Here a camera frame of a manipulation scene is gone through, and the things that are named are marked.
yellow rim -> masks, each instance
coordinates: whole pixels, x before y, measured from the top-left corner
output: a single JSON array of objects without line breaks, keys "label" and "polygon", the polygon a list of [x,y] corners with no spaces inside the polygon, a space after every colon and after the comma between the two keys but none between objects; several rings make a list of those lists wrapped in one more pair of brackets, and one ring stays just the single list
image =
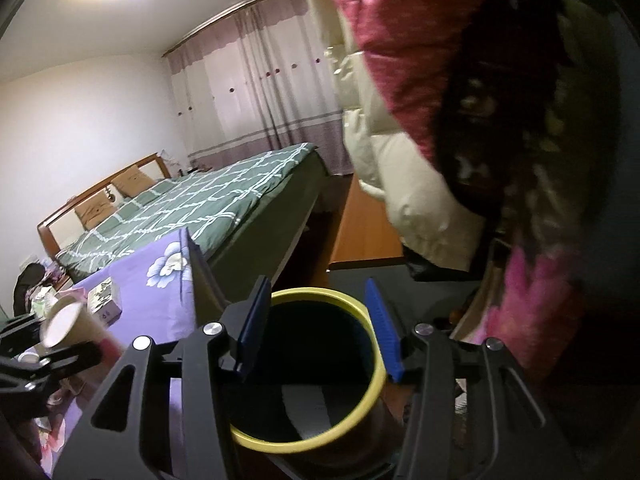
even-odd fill
[{"label": "yellow rim", "polygon": [[306,440],[297,440],[295,442],[267,442],[265,440],[259,440],[254,438],[238,428],[231,427],[231,431],[234,436],[234,440],[240,444],[240,446],[247,447],[256,451],[273,454],[285,454],[285,453],[299,453],[302,451],[309,451],[320,446],[324,446],[329,442],[332,442],[348,431],[353,429],[366,415],[375,404],[376,400],[380,396],[382,387],[386,380],[385,366],[382,363],[382,356],[378,349],[378,343],[376,342],[376,336],[373,332],[373,325],[369,319],[369,314],[366,307],[358,300],[354,300],[351,296],[347,296],[337,290],[329,290],[328,288],[315,288],[312,286],[303,286],[300,288],[288,288],[286,290],[279,290],[271,295],[271,305],[277,305],[281,303],[288,303],[289,301],[318,301],[322,300],[327,303],[334,304],[340,308],[349,312],[355,317],[369,334],[371,345],[374,351],[374,370],[369,382],[369,387],[364,396],[353,409],[353,411],[347,415],[342,421],[332,427],[330,430],[325,431],[319,435]]}]

brown pillow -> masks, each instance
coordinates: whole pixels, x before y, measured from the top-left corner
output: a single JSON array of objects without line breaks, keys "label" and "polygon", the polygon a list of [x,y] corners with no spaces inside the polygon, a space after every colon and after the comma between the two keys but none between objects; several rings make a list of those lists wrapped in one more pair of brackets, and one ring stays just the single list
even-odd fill
[{"label": "brown pillow", "polygon": [[144,190],[153,186],[156,181],[150,176],[142,173],[137,166],[131,166],[128,170],[123,171],[114,178],[111,183],[124,196],[135,198]]},{"label": "brown pillow", "polygon": [[76,206],[76,214],[85,229],[93,229],[100,222],[114,214],[117,209],[109,202],[107,194],[103,191]]}]

ceiling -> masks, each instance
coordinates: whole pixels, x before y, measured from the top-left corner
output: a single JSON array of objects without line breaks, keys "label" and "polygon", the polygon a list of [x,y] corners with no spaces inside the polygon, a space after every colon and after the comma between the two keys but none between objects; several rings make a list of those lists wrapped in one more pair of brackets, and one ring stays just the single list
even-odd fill
[{"label": "ceiling", "polygon": [[0,40],[0,82],[96,56],[164,52],[243,0],[25,0]]}]

beige puffer jacket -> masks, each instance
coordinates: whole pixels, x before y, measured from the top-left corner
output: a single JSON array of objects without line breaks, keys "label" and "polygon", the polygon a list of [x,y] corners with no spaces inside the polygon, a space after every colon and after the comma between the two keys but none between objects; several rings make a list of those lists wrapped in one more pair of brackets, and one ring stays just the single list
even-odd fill
[{"label": "beige puffer jacket", "polygon": [[360,187],[386,204],[386,214],[411,250],[448,269],[468,270],[484,219],[460,205],[441,174],[388,113],[332,0],[307,0],[344,109],[344,143]]}]

wooden headboard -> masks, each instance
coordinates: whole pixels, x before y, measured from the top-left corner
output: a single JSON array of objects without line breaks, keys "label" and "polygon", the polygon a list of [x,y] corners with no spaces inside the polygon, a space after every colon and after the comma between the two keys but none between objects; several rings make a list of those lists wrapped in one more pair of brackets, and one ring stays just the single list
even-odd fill
[{"label": "wooden headboard", "polygon": [[69,223],[69,221],[71,221],[75,224],[79,224],[80,231],[83,231],[84,228],[82,227],[82,224],[80,224],[80,221],[74,211],[76,206],[80,205],[88,198],[91,198],[96,193],[107,188],[109,188],[111,193],[120,196],[117,190],[111,185],[111,181],[133,165],[136,165],[140,168],[141,171],[144,171],[145,173],[149,174],[149,176],[155,179],[161,178],[161,176],[164,176],[164,178],[169,178],[171,176],[162,158],[158,154],[154,153],[153,155],[146,156],[145,158],[141,158],[137,162],[129,164],[126,168],[117,171],[104,180],[98,182],[98,184],[96,184],[95,186],[91,186],[81,194],[69,199],[65,205],[57,209],[56,212],[46,217],[40,224],[38,224],[38,234],[40,235],[40,240],[42,240],[44,250],[47,251],[49,257],[55,259],[56,254],[60,252],[60,244],[65,242],[65,240],[59,240],[59,237],[55,235],[53,229],[55,224],[57,222],[60,224],[63,221],[65,223]]}]

